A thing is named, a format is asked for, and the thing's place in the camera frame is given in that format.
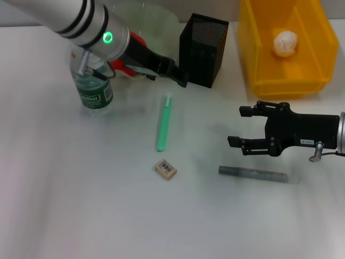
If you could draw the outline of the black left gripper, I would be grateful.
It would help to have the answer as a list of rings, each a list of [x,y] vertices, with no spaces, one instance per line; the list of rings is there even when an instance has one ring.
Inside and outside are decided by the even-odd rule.
[[[127,69],[135,73],[134,76],[126,75],[127,78],[146,77],[154,81],[156,77],[165,77],[183,88],[187,86],[188,76],[175,64],[174,60],[153,52],[133,36],[130,36],[127,47],[119,60],[124,62]]]

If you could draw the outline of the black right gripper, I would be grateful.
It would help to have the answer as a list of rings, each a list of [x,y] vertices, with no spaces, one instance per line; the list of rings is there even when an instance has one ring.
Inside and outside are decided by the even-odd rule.
[[[266,101],[257,101],[253,107],[241,106],[239,112],[242,117],[267,117],[266,139],[228,136],[229,145],[240,148],[243,155],[280,156],[289,147],[315,148],[318,142],[325,149],[337,149],[338,115],[295,113],[289,103]]]

